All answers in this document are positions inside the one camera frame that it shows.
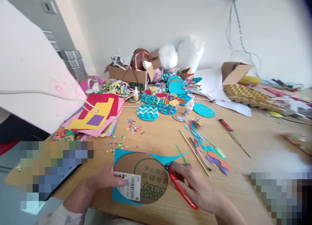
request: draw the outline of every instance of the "price label sticker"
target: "price label sticker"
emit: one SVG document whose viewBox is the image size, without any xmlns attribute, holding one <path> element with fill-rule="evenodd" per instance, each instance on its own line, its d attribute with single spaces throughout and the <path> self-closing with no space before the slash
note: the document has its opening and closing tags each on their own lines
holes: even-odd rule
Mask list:
<svg viewBox="0 0 312 225">
<path fill-rule="evenodd" d="M 128 181 L 126 186 L 117 188 L 121 195 L 129 200 L 139 202 L 141 194 L 141 176 L 117 171 L 114 171 L 114 175 Z"/>
</svg>

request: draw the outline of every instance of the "white plastic bag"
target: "white plastic bag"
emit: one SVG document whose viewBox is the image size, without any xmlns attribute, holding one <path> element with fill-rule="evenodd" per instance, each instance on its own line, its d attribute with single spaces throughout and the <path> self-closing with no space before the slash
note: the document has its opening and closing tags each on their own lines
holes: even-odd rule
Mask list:
<svg viewBox="0 0 312 225">
<path fill-rule="evenodd" d="M 166 72 L 172 70 L 178 62 L 178 54 L 176 53 L 175 47 L 171 44 L 163 45 L 159 49 L 159 60 L 161 68 Z"/>
<path fill-rule="evenodd" d="M 204 43 L 204 41 L 192 37 L 187 37 L 180 43 L 177 50 L 177 68 L 181 70 L 192 68 L 192 73 L 195 73 L 204 52 Z"/>
</svg>

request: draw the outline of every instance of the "wall outlet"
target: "wall outlet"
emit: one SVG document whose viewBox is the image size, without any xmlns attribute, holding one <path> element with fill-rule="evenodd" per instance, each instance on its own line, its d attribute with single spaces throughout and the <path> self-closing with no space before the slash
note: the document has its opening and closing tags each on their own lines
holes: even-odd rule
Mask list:
<svg viewBox="0 0 312 225">
<path fill-rule="evenodd" d="M 52 1 L 41 1 L 40 4 L 46 13 L 54 13 L 54 14 L 58 13 Z"/>
</svg>

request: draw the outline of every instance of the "wooden table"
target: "wooden table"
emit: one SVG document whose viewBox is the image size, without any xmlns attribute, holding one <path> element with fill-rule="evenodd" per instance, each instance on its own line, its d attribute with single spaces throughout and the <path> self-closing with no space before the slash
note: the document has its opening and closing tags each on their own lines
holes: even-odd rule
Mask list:
<svg viewBox="0 0 312 225">
<path fill-rule="evenodd" d="M 114 135 L 120 142 L 120 136 L 126 136 L 122 141 L 129 145 L 128 150 L 142 151 L 146 153 L 175 156 L 179 152 L 176 144 L 182 152 L 187 152 L 186 160 L 193 164 L 203 177 L 210 180 L 221 189 L 236 205 L 248 224 L 274 224 L 271 216 L 258 198 L 251 184 L 244 174 L 251 172 L 307 172 L 311 166 L 311 158 L 295 148 L 290 142 L 280 137 L 283 132 L 300 132 L 308 135 L 312 128 L 307 125 L 292 123 L 283 119 L 267 116 L 264 111 L 252 109 L 252 117 L 243 116 L 235 111 L 217 106 L 208 102 L 198 102 L 212 108 L 216 116 L 213 118 L 200 117 L 204 126 L 203 131 L 207 139 L 219 147 L 227 157 L 228 164 L 232 167 L 229 176 L 222 173 L 216 165 L 212 165 L 211 177 L 208 177 L 193 152 L 181 136 L 179 129 L 190 137 L 183 127 L 183 123 L 176 121 L 172 116 L 160 114 L 158 119 L 152 122 L 140 120 L 136 114 L 136 108 L 124 108 L 117 123 Z M 182 115 L 183 107 L 179 106 L 177 115 Z M 188 119 L 199 115 L 191 111 Z M 136 120 L 136 126 L 142 126 L 140 133 L 131 134 L 127 131 L 126 119 Z M 252 156 L 249 158 L 234 142 L 229 134 L 221 127 L 219 119 L 224 119 L 233 129 L 233 134 Z M 112 137 L 88 138 L 94 142 L 94 160 L 92 163 L 83 164 L 53 195 L 62 200 L 73 191 L 79 181 L 90 171 L 103 164 L 112 163 L 114 155 L 107 153 L 111 147 Z M 6 182 L 20 185 L 20 172 L 13 170 L 9 173 Z M 202 210 L 193 210 L 182 196 L 170 185 L 164 196 L 157 202 L 134 206 L 111 201 L 111 189 L 98 190 L 91 207 L 117 214 L 146 224 L 216 224 L 215 217 Z"/>
</svg>

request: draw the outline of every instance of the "glue bottle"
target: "glue bottle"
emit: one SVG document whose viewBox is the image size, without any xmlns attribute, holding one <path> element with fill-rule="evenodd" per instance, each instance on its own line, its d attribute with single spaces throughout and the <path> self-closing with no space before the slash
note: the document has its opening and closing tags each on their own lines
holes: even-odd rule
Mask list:
<svg viewBox="0 0 312 225">
<path fill-rule="evenodd" d="M 183 115 L 184 115 L 184 116 L 188 116 L 189 113 L 191 112 L 191 110 L 193 110 L 193 108 L 194 108 L 194 98 L 195 98 L 195 97 L 192 97 L 192 99 L 189 100 L 189 101 L 186 103 L 186 105 L 185 105 L 185 107 L 184 107 L 184 110 L 183 110 Z"/>
<path fill-rule="evenodd" d="M 139 98 L 139 92 L 138 92 L 138 90 L 137 90 L 137 88 L 136 88 L 136 89 L 134 90 L 134 92 L 133 92 L 133 101 L 134 101 L 134 102 L 137 102 L 138 98 Z"/>
</svg>

